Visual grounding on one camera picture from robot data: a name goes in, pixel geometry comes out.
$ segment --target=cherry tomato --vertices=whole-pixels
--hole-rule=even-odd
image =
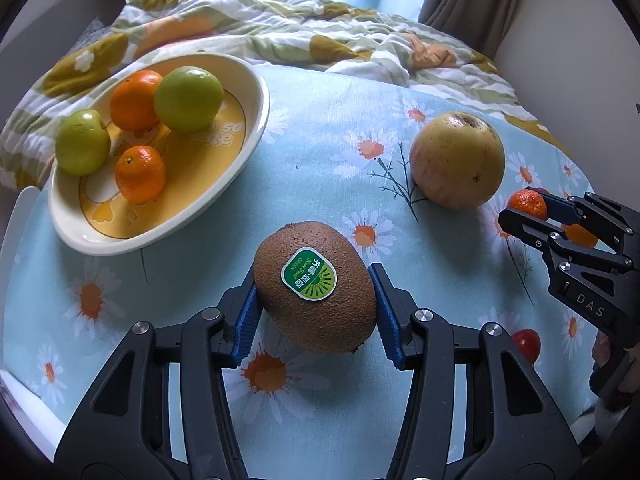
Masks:
[[[540,355],[540,336],[532,328],[523,328],[511,336],[529,364],[536,362]]]

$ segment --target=silver bolt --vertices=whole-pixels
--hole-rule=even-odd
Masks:
[[[210,306],[209,308],[204,309],[200,315],[204,319],[217,319],[220,316],[220,311],[216,309],[214,306]]]
[[[487,323],[484,329],[489,335],[500,335],[502,333],[502,327],[497,323]]]
[[[431,321],[433,319],[433,312],[426,308],[419,308],[415,311],[414,316],[418,321]]]
[[[149,330],[149,323],[147,323],[146,321],[139,321],[137,322],[133,327],[131,327],[131,331],[134,334],[143,334],[148,332]]]

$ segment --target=orange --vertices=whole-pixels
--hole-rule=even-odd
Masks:
[[[158,150],[133,146],[116,163],[115,178],[123,197],[143,204],[157,197],[166,183],[166,168]]]
[[[549,215],[546,212],[545,200],[542,195],[532,189],[521,189],[512,194],[507,202],[507,207],[517,209],[523,213],[530,214],[544,220],[548,220]]]
[[[580,224],[564,225],[562,229],[574,244],[583,245],[585,247],[595,247],[598,243],[598,237],[582,227]]]
[[[162,76],[153,70],[140,70],[118,83],[111,93],[111,121],[126,132],[139,132],[159,123],[154,95]]]

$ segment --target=light blue tablecloth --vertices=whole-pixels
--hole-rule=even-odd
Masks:
[[[68,422],[133,323],[179,323],[216,304],[225,289],[239,285],[266,236],[288,222],[313,219],[343,232],[367,265],[382,262],[396,286],[449,322],[479,328],[496,320],[512,333],[537,330],[536,370],[574,420],[593,400],[588,377],[595,330],[549,296],[540,254],[504,237],[495,216],[527,184],[583,194],[590,187],[578,168],[553,146],[454,102],[350,76],[273,66],[258,71],[273,98],[258,149],[208,211],[144,249],[148,282],[139,251],[98,259],[66,247],[41,194],[7,294],[2,342],[10,371]],[[479,210],[451,212],[411,203],[421,197],[417,191],[407,196],[412,183],[402,158],[420,120],[447,110],[482,116],[506,150],[502,185]],[[86,315],[91,312],[98,317]],[[261,380],[250,366],[262,372]],[[282,375],[270,375],[278,366],[286,368],[279,383]],[[460,372],[452,458],[462,452],[464,432]],[[225,378],[251,476],[385,475],[411,373],[386,360],[377,333],[355,354],[316,356],[295,348],[263,317],[251,355]],[[183,458],[176,390],[172,440],[174,455]]]

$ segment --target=green sticker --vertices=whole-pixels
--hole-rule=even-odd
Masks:
[[[312,247],[302,247],[282,267],[285,285],[303,300],[324,300],[335,289],[338,277],[334,266]]]

